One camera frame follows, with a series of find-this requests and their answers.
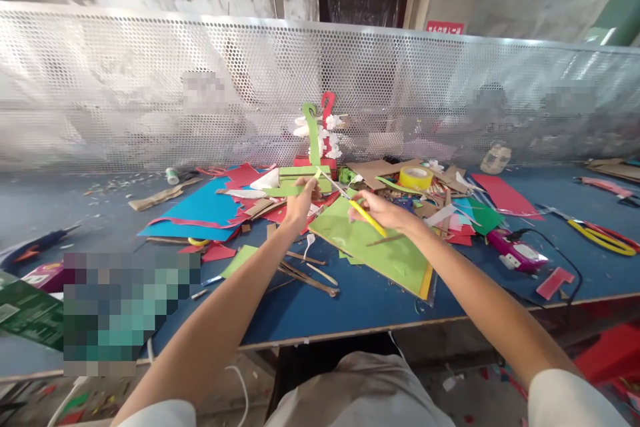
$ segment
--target blue table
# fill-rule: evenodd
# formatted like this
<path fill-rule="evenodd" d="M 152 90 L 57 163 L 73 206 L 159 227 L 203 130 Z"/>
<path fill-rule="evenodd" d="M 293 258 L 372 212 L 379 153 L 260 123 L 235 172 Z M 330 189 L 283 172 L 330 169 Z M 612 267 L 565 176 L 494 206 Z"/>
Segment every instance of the blue table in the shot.
<path fill-rule="evenodd" d="M 640 209 L 621 205 L 616 202 L 613 194 L 573 180 L 573 177 L 580 175 L 611 179 L 574 165 L 513 168 L 513 171 L 505 171 L 501 176 L 531 203 L 558 207 L 566 214 L 612 228 L 638 240 Z M 104 197 L 98 197 L 99 205 L 89 205 L 94 201 L 90 195 L 83 195 L 94 183 L 132 179 L 137 181 Z M 127 205 L 129 199 L 125 198 L 129 193 L 135 198 L 143 198 L 165 189 L 167 184 L 160 175 L 74 175 L 46 178 L 11 176 L 0 179 L 0 185 L 0 207 L 3 215 L 6 214 L 0 234 L 3 246 L 83 221 L 82 228 L 74 231 L 69 240 L 74 243 L 72 248 L 65 251 L 53 248 L 41 256 L 38 262 L 25 266 L 22 274 L 40 263 L 59 260 L 63 252 L 177 251 L 176 246 L 144 244 L 135 234 L 147 222 L 173 206 L 172 202 L 180 201 L 181 198 L 140 213 L 133 211 Z M 637 185 L 627 185 L 638 189 Z M 531 227 L 519 218 L 508 217 L 507 221 L 511 230 Z M 531 223 L 555 242 L 581 269 L 585 281 L 576 303 L 640 294 L 640 256 L 627 258 L 604 250 L 587 241 L 556 216 L 545 216 L 545 221 Z M 227 245 L 233 248 L 245 244 L 260 246 L 266 238 L 267 224 L 265 220 L 256 221 L 250 233 L 240 235 Z M 544 302 L 535 293 L 535 289 L 547 277 L 548 268 L 561 266 L 571 272 L 571 266 L 535 234 L 527 234 L 523 239 L 551 260 L 541 271 L 538 280 L 509 271 L 499 261 L 497 252 L 487 247 L 480 238 L 474 238 L 473 247 L 458 248 L 499 284 L 520 296 L 540 304 L 563 303 L 559 294 L 550 302 Z M 304 248 L 305 243 L 301 242 L 293 244 L 291 250 L 302 253 Z M 390 284 L 386 278 L 368 267 L 352 266 L 347 260 L 340 259 L 337 250 L 322 240 L 316 241 L 307 255 L 327 262 L 323 269 L 339 282 L 339 296 L 332 299 L 324 292 L 300 282 L 291 282 L 273 290 L 260 303 L 243 339 L 241 350 L 417 326 L 464 316 L 460 305 L 442 281 L 437 284 L 435 303 L 430 307 L 400 287 Z M 294 266 L 299 265 L 299 260 L 292 260 Z M 203 264 L 201 278 L 204 280 L 218 274 L 229 262 L 230 260 L 221 260 Z M 276 274 L 271 285 L 279 285 L 288 279 L 283 274 Z M 570 293 L 574 285 L 575 282 L 564 290 Z M 199 286 L 193 286 L 191 293 L 200 289 Z M 198 305 L 199 302 L 191 299 L 179 303 L 178 310 L 153 337 L 156 353 L 162 351 Z M 11 362 L 2 363 L 0 378 L 58 370 L 62 366 L 61 355 L 17 338 L 0 339 L 0 356 L 12 359 Z"/>

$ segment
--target white cable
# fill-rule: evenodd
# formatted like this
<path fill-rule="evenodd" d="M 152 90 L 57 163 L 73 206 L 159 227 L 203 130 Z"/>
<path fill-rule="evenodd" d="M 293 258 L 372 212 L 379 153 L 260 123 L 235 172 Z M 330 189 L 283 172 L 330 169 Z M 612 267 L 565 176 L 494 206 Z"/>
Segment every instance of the white cable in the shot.
<path fill-rule="evenodd" d="M 76 393 L 76 391 L 82 386 L 82 384 L 84 384 L 87 381 L 88 377 L 78 377 L 74 383 L 73 383 L 73 387 L 71 388 L 71 391 L 69 392 L 69 394 L 65 397 L 65 399 L 62 401 L 62 404 L 60 404 L 60 406 L 58 407 L 58 409 L 56 409 L 55 413 L 53 414 L 53 416 L 51 417 L 51 419 L 49 419 L 49 423 L 47 424 L 47 427 L 53 427 L 56 423 L 56 421 L 58 420 L 58 417 L 60 417 L 60 414 L 62 414 L 62 411 L 64 410 L 64 408 L 67 406 L 67 404 L 69 403 L 69 401 L 71 400 L 71 398 L 73 397 L 73 395 Z"/>
<path fill-rule="evenodd" d="M 149 355 L 150 363 L 154 363 L 155 355 L 153 354 L 153 344 L 151 343 L 151 337 L 149 337 L 149 339 L 147 340 L 147 353 Z M 247 392 L 247 385 L 245 384 L 245 380 L 242 378 L 242 373 L 240 373 L 240 369 L 238 369 L 238 367 L 236 366 L 225 367 L 225 370 L 228 370 L 228 369 L 234 369 L 235 373 L 238 374 L 238 378 L 240 379 L 240 383 L 242 384 L 242 391 L 245 393 L 245 413 L 242 415 L 242 419 L 240 419 L 240 423 L 238 424 L 238 427 L 242 427 L 242 424 L 245 423 L 245 420 L 247 419 L 247 414 L 249 413 L 249 393 Z M 68 399 L 69 397 L 65 399 L 65 401 L 62 403 L 62 405 L 58 410 L 62 411 L 62 408 L 67 404 Z M 51 420 L 55 421 L 58 415 L 60 415 L 60 413 L 56 412 L 56 415 Z M 49 425 L 47 425 L 47 427 L 53 427 L 53 423 L 50 422 Z"/>
<path fill-rule="evenodd" d="M 242 390 L 245 391 L 245 413 L 244 415 L 242 415 L 242 419 L 240 419 L 240 423 L 238 424 L 238 427 L 242 427 L 242 424 L 245 423 L 247 414 L 249 413 L 249 394 L 247 393 L 247 386 L 245 385 L 245 380 L 242 378 L 240 369 L 238 369 L 238 367 L 236 366 L 228 366 L 228 367 L 225 367 L 225 370 L 228 370 L 230 368 L 234 369 L 235 373 L 238 374 L 238 377 L 240 378 L 240 383 L 242 384 Z"/>

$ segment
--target white sleeve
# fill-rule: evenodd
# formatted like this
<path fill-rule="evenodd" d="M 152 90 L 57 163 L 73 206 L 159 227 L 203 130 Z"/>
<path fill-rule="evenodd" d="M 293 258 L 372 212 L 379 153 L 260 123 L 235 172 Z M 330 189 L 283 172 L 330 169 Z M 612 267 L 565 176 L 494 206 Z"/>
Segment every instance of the white sleeve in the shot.
<path fill-rule="evenodd" d="M 540 372 L 529 388 L 531 427 L 629 427 L 609 401 L 580 377 L 560 369 Z"/>
<path fill-rule="evenodd" d="M 195 427 L 195 409 L 186 400 L 164 400 L 136 412 L 119 427 Z"/>

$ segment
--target glue gun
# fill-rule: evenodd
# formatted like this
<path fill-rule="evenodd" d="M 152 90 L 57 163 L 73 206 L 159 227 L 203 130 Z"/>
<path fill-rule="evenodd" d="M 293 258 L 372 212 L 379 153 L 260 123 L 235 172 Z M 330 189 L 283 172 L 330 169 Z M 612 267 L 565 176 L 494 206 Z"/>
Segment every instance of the glue gun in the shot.
<path fill-rule="evenodd" d="M 549 259 L 519 240 L 509 241 L 507 229 L 494 229 L 487 234 L 487 241 L 500 252 L 500 260 L 510 270 L 535 274 Z"/>

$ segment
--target perforated metal panel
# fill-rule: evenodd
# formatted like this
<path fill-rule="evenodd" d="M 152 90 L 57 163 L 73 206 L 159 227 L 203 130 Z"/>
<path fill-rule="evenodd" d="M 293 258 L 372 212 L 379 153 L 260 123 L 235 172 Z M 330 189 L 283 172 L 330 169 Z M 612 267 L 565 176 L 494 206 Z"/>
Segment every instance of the perforated metal panel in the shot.
<path fill-rule="evenodd" d="M 636 49 L 0 3 L 2 169 L 288 165 L 325 90 L 342 161 L 640 153 Z"/>

